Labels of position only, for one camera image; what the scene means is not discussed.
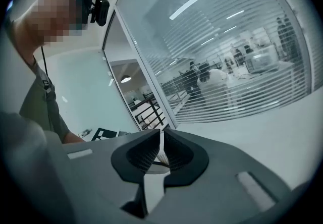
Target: computer monitor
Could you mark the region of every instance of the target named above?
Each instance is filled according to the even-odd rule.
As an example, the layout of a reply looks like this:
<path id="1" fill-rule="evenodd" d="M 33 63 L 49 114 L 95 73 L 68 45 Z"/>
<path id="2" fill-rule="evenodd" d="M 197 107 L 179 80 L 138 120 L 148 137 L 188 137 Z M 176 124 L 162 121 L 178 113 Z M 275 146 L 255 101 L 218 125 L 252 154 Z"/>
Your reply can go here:
<path id="1" fill-rule="evenodd" d="M 255 49 L 245 56 L 245 61 L 250 73 L 277 70 L 279 67 L 279 59 L 274 45 Z"/>

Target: door frame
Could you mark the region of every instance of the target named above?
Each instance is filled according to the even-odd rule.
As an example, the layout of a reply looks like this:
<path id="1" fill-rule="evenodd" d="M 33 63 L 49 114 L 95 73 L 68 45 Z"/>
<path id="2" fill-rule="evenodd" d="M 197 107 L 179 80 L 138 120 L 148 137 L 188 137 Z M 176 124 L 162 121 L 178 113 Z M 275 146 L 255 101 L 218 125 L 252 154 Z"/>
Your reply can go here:
<path id="1" fill-rule="evenodd" d="M 158 80 L 157 78 L 155 77 L 155 74 L 152 72 L 151 69 L 148 69 L 146 68 L 145 64 L 143 63 L 143 60 L 135 46 L 135 43 L 134 41 L 132 40 L 131 36 L 130 36 L 130 33 L 128 31 L 128 28 L 126 26 L 126 23 L 124 22 L 121 14 L 120 14 L 120 11 L 118 10 L 118 7 L 117 6 L 114 6 L 114 12 L 116 15 L 117 15 L 117 18 L 119 19 L 119 22 L 121 24 L 121 27 L 127 37 L 127 40 L 130 44 L 130 47 L 132 49 L 132 51 L 134 52 L 135 54 L 135 58 L 139 64 L 139 67 L 143 73 L 143 75 L 145 76 L 146 80 L 147 80 L 147 83 L 151 89 L 151 91 L 153 92 L 159 106 L 161 107 L 161 110 L 163 111 L 164 115 L 165 115 L 165 118 L 168 122 L 168 124 L 170 125 L 170 127 L 172 129 L 176 129 L 177 127 L 177 122 L 175 120 L 175 115 L 167 101 L 167 98 L 160 86 L 160 84 L 158 83 Z"/>
<path id="2" fill-rule="evenodd" d="M 109 35 L 109 31 L 110 31 L 110 28 L 111 28 L 111 25 L 112 25 L 112 22 L 113 22 L 113 20 L 114 20 L 115 16 L 116 16 L 116 12 L 115 12 L 115 11 L 113 11 L 113 12 L 112 12 L 112 15 L 111 15 L 111 17 L 110 17 L 110 19 L 109 19 L 109 23 L 108 23 L 108 25 L 107 25 L 107 28 L 106 28 L 106 32 L 105 32 L 105 35 L 104 35 L 104 40 L 103 40 L 103 44 L 102 44 L 102 48 L 101 48 L 101 50 L 102 50 L 102 52 L 103 52 L 103 54 L 104 54 L 104 57 L 105 57 L 106 63 L 107 63 L 108 68 L 109 68 L 109 72 L 108 72 L 108 74 L 109 74 L 110 76 L 112 76 L 112 78 L 113 78 L 113 80 L 114 80 L 114 83 L 115 83 L 115 85 L 116 85 L 116 88 L 117 88 L 117 90 L 118 90 L 118 92 L 119 92 L 119 94 L 120 94 L 120 97 L 122 98 L 123 103 L 125 104 L 126 108 L 128 109 L 128 112 L 129 112 L 129 114 L 131 115 L 132 120 L 136 123 L 136 125 L 137 125 L 137 127 L 138 127 L 138 130 L 139 130 L 139 131 L 142 131 L 142 127 L 141 127 L 141 125 L 140 125 L 140 124 L 138 124 L 138 121 L 135 119 L 134 115 L 132 114 L 132 112 L 131 112 L 131 110 L 130 110 L 129 105 L 127 104 L 127 101 L 126 101 L 126 99 L 125 99 L 125 97 L 124 97 L 124 95 L 123 95 L 123 93 L 122 93 L 122 91 L 121 91 L 121 88 L 120 88 L 120 86 L 119 86 L 119 84 L 118 84 L 118 82 L 117 82 L 117 79 L 116 79 L 116 77 L 115 77 L 115 74 L 113 73 L 113 70 L 112 70 L 111 64 L 110 64 L 110 62 L 109 62 L 109 60 L 108 60 L 108 58 L 109 58 L 109 57 L 107 57 L 107 56 L 106 56 L 106 53 L 105 53 L 105 51 L 104 51 L 104 48 L 105 48 L 105 45 L 106 45 L 107 36 Z"/>

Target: gray t-shirt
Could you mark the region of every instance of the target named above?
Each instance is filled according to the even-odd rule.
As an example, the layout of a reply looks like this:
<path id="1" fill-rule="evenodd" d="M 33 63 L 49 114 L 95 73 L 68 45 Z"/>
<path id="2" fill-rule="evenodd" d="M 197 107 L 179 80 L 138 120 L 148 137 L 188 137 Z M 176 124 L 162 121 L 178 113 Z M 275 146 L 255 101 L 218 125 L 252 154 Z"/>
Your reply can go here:
<path id="1" fill-rule="evenodd" d="M 57 133 L 63 142 L 69 129 L 60 116 L 55 87 L 38 63 L 30 69 L 36 75 L 36 79 L 23 102 L 20 115 L 34 120 L 46 131 Z"/>

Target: horizontal blinds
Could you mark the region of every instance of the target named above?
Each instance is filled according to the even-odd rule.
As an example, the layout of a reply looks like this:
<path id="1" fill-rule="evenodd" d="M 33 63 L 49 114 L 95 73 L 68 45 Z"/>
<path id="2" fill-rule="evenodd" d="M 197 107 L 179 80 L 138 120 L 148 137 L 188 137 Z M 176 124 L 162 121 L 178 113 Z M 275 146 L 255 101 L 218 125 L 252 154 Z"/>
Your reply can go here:
<path id="1" fill-rule="evenodd" d="M 250 116 L 286 106 L 309 93 L 310 67 L 304 60 L 308 51 L 302 31 L 293 12 L 280 1 L 201 0 L 174 20 L 167 19 L 168 28 L 156 21 L 154 29 L 167 55 L 136 44 L 177 124 Z M 317 47 L 312 49 L 321 51 L 319 40 L 314 43 Z M 315 74 L 322 80 L 322 53 L 315 56 L 320 62 L 314 65 Z M 260 63 L 257 57 L 267 62 Z M 198 66 L 198 72 L 190 71 L 190 62 Z"/>

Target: webcam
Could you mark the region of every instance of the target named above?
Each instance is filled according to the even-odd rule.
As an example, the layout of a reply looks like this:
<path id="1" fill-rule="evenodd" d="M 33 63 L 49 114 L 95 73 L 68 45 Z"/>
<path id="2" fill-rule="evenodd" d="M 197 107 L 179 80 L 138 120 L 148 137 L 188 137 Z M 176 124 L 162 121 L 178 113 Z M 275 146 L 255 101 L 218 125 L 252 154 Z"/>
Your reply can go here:
<path id="1" fill-rule="evenodd" d="M 94 7 L 90 9 L 91 23 L 95 21 L 97 24 L 102 27 L 106 23 L 107 11 L 109 10 L 109 2 L 107 0 L 95 0 L 95 3 L 92 2 Z"/>

